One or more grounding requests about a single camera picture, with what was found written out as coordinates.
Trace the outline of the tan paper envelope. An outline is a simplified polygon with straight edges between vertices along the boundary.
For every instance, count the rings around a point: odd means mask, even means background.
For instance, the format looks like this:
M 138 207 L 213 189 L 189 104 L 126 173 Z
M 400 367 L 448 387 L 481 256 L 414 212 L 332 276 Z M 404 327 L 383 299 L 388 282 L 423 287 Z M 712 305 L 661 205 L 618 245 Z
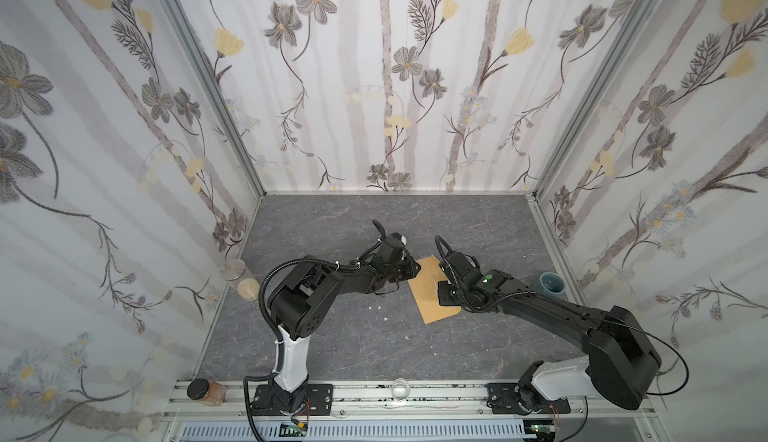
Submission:
M 419 313 L 425 324 L 431 324 L 461 312 L 459 306 L 443 306 L 438 299 L 438 282 L 444 279 L 439 260 L 434 255 L 417 260 L 421 269 L 408 281 Z

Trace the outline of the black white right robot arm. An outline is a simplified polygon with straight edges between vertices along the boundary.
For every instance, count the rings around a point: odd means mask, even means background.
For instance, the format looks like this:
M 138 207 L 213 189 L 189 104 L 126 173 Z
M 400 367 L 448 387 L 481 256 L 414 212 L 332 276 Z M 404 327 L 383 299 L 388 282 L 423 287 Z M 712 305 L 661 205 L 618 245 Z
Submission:
M 512 406 L 536 413 L 570 397 L 601 397 L 616 407 L 636 410 L 650 396 L 662 358 L 656 336 L 643 330 L 627 309 L 579 305 L 545 295 L 512 275 L 482 270 L 473 256 L 435 238 L 444 280 L 438 300 L 475 313 L 502 313 L 521 318 L 579 348 L 581 356 L 559 362 L 533 362 L 517 380 Z

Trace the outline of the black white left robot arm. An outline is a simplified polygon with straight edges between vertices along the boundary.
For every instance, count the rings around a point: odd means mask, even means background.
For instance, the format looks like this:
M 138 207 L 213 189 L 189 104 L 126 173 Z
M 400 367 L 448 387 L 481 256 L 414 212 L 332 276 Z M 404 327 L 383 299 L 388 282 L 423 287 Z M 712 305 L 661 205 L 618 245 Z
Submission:
M 348 264 L 307 255 L 279 264 L 264 277 L 258 294 L 262 317 L 276 337 L 272 372 L 243 379 L 246 413 L 277 411 L 295 414 L 309 408 L 308 355 L 311 335 L 335 302 L 347 293 L 384 295 L 415 278 L 420 264 L 410 254 L 406 237 L 372 221 L 376 242 Z

